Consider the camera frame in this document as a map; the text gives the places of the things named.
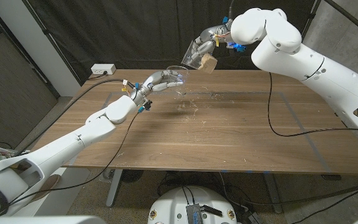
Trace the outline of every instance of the table leg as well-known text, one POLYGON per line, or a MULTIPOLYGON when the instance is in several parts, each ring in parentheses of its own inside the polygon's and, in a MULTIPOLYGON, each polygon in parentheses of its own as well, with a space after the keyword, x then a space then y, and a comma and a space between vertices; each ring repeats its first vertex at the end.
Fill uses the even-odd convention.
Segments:
POLYGON ((114 204, 114 199, 116 198, 117 195, 117 190, 119 186, 119 181, 121 180, 121 175, 122 175, 122 169, 116 169, 114 171, 111 180, 109 195, 107 196, 107 201, 106 201, 106 205, 108 207, 112 207, 112 205, 114 204))
MULTIPOLYGON (((264 179, 267 186, 268 194, 270 195, 270 199, 272 200, 272 202, 280 202, 280 197, 278 196, 277 185, 273 174, 264 174, 264 179)), ((281 205, 273 205, 273 210, 277 214, 283 212, 283 208, 281 205)))

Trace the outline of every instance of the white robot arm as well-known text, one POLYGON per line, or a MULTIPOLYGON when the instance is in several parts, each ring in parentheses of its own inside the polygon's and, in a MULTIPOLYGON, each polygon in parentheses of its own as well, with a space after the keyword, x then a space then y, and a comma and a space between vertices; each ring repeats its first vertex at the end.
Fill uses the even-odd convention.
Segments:
POLYGON ((32 197, 20 199, 38 191, 53 172, 84 148, 110 136, 116 129, 115 125, 124 122, 137 106, 142 106, 138 113, 148 110, 151 101, 147 95, 183 82, 182 75, 174 70, 155 72, 132 91, 131 96, 122 96, 107 108, 92 114, 84 126, 34 152, 0 161, 0 216, 12 215, 27 205, 32 197))
MULTIPOLYGON (((358 127, 358 73, 303 45, 301 34, 281 9, 249 9, 237 16, 229 28, 230 33, 218 41, 245 45, 260 40, 251 55, 258 68, 296 78, 358 127)), ((219 36, 211 34, 208 41, 213 43, 213 37, 219 36)), ((199 39, 191 43, 182 61, 193 68, 201 65, 202 55, 197 55, 199 39)))

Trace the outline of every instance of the blue clip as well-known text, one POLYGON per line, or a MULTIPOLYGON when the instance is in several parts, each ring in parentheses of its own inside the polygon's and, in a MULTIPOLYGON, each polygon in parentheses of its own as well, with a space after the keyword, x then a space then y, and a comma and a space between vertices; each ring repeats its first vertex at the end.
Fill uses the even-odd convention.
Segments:
POLYGON ((229 18, 227 18, 227 16, 223 17, 223 24, 227 23, 229 21, 229 18))
POLYGON ((243 51, 246 50, 246 47, 245 47, 245 46, 238 46, 238 47, 236 47, 236 50, 237 50, 238 52, 243 52, 243 51))

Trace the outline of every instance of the floor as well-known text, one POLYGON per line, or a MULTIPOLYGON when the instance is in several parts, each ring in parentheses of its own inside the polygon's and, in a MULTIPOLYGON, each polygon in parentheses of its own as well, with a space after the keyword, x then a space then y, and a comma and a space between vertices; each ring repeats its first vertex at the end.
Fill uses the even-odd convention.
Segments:
MULTIPOLYGON (((94 177, 100 171, 101 169, 93 169, 88 178, 94 177)), ((110 184, 98 178, 81 189, 67 215, 96 215, 106 223, 147 223, 150 208, 158 199, 157 187, 165 174, 165 171, 146 170, 142 177, 133 183, 121 182, 112 208, 105 204, 110 184)), ((251 200, 269 202, 262 174, 225 173, 223 177, 226 184, 240 187, 251 200)), ((174 187, 164 186, 162 193, 172 188, 174 187)), ((228 194, 232 195, 233 200, 244 198, 240 192, 228 194)), ((275 214, 270 206, 255 206, 254 209, 264 223, 286 223, 284 214, 275 214)))
MULTIPOLYGON (((47 115, 45 115, 45 117, 40 121, 40 123, 36 125, 35 128, 33 128, 33 130, 23 139, 22 142, 20 142, 20 144, 15 149, 22 150, 23 147, 25 147, 29 142, 31 142, 36 137, 36 135, 39 134, 39 132, 41 132, 45 127, 47 127, 53 121, 53 119, 55 119, 60 114, 60 112, 63 111, 63 109, 66 107, 66 105, 70 102, 71 99, 72 97, 68 96, 59 97, 55 106, 49 111, 49 113, 47 113, 47 115)), ((35 143, 37 143, 37 141, 34 141, 30 145, 29 149, 31 149, 35 145, 35 143)))
MULTIPOLYGON (((19 145, 24 146, 56 117, 71 98, 60 98, 56 106, 19 145)), ((100 172, 91 170, 89 179, 100 172)), ((157 186, 164 178, 165 171, 146 170, 133 183, 122 182, 116 203, 112 208, 105 206, 110 184, 97 178, 85 185, 71 206, 68 215, 96 215, 106 223, 146 223, 149 209, 158 199, 157 186)), ((225 173, 225 182, 241 188, 255 202, 269 202, 262 174, 225 173)), ((320 175, 275 174, 275 180, 282 201, 300 199, 330 193, 358 184, 358 176, 342 176, 342 180, 324 180, 320 175)), ((162 192, 169 190, 163 187, 162 192)), ((234 200, 244 198, 240 192, 229 193, 234 200)), ((293 223, 303 217, 325 208, 345 196, 337 196, 315 202, 286 205, 284 213, 276 214, 270 206, 255 206, 263 223, 293 223)), ((354 223, 358 220, 358 194, 329 210, 303 221, 307 223, 354 223)))

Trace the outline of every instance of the wall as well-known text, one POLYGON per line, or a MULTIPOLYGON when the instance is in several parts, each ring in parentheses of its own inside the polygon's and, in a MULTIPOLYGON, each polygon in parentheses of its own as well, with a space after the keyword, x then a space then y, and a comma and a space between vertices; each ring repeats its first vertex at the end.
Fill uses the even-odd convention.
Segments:
MULTIPOLYGON (((334 1, 358 19, 358 1, 334 1)), ((324 0, 303 43, 358 73, 358 27, 324 0)))
POLYGON ((0 16, 59 94, 74 96, 80 84, 24 3, 21 0, 0 1, 0 16))

